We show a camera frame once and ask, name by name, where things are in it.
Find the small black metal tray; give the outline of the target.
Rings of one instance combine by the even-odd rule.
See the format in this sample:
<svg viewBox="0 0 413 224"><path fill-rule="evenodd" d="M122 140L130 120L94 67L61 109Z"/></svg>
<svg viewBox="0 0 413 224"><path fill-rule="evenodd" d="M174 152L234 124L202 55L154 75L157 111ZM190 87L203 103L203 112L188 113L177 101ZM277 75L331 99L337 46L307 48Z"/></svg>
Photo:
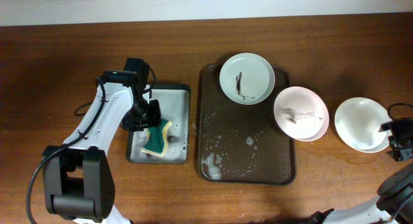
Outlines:
<svg viewBox="0 0 413 224"><path fill-rule="evenodd" d="M128 135L126 159L131 163L183 164L188 157L188 136L191 90L185 84L158 84L143 95L147 101L157 100L161 117L171 125L164 134L167 146L163 155L153 155L143 147L154 138L148 129Z"/></svg>

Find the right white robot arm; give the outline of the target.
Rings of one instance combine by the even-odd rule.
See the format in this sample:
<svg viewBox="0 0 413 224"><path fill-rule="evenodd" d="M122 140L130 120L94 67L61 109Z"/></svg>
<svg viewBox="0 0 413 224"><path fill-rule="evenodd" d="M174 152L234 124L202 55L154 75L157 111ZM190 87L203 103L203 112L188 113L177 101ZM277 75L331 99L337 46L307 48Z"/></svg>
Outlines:
<svg viewBox="0 0 413 224"><path fill-rule="evenodd" d="M389 130L391 154L412 150L412 119L397 119L382 124ZM378 196L351 209L316 212L305 223L370 224L412 223L412 164L387 178L377 190Z"/></svg>

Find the green and yellow sponge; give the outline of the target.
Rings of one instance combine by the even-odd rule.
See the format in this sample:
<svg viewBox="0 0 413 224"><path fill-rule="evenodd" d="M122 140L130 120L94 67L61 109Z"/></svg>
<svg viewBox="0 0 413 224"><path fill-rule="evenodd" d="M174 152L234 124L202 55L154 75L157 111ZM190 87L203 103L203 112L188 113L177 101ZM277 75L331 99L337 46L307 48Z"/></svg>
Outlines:
<svg viewBox="0 0 413 224"><path fill-rule="evenodd" d="M168 129L172 122L162 119L160 125L150 127L147 131L146 143L142 146L141 151L145 154L162 157L168 148Z"/></svg>

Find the white plate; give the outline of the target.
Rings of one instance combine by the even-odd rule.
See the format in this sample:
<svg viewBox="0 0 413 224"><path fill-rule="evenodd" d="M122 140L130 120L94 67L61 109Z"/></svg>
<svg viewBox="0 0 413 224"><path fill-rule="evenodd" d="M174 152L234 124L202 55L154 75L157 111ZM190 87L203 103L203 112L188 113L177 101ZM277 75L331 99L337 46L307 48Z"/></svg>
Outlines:
<svg viewBox="0 0 413 224"><path fill-rule="evenodd" d="M342 102L334 115L334 125L341 140L364 153L380 152L389 146L390 131L381 130L381 125L389 121L387 110L365 97Z"/></svg>

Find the grey-white plate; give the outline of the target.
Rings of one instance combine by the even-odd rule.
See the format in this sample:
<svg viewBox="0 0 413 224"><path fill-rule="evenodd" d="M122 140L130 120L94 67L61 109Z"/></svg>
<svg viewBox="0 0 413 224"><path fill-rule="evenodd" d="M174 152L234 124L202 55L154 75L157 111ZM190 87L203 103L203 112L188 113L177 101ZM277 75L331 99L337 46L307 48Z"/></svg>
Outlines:
<svg viewBox="0 0 413 224"><path fill-rule="evenodd" d="M241 53L225 61L219 73L219 84L230 100L241 105L264 101L276 83L274 69L263 57Z"/></svg>

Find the pink plate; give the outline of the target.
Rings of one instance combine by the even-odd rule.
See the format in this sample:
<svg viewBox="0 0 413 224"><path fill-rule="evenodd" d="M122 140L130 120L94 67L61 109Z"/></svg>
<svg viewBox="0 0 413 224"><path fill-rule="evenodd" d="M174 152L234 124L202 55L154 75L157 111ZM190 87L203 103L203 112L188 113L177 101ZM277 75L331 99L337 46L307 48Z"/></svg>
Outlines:
<svg viewBox="0 0 413 224"><path fill-rule="evenodd" d="M325 102L312 90L288 87L274 101L278 127L298 141L315 141L327 131L330 121Z"/></svg>

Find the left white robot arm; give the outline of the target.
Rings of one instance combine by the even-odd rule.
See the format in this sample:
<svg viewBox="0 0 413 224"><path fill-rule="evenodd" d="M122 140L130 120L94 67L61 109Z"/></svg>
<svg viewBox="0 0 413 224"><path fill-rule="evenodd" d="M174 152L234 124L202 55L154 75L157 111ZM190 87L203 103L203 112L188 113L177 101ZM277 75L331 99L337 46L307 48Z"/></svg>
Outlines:
<svg viewBox="0 0 413 224"><path fill-rule="evenodd" d="M130 223L114 205L107 154L118 128L135 132L161 124L158 101L144 97L153 73L143 59L129 57L123 70L96 78L96 96L80 124L60 147L43 152L38 171L49 213L76 223Z"/></svg>

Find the large brown serving tray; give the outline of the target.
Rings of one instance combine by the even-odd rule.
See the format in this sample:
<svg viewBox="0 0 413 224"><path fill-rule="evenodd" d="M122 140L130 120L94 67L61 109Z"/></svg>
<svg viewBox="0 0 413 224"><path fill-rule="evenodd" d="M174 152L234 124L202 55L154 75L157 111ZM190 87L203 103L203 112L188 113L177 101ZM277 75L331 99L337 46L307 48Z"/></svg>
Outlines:
<svg viewBox="0 0 413 224"><path fill-rule="evenodd" d="M276 84L263 102L240 105L222 92L220 66L201 71L197 166L201 177L216 183L285 186L296 177L294 140L276 124L274 101L290 85L288 74L274 67Z"/></svg>

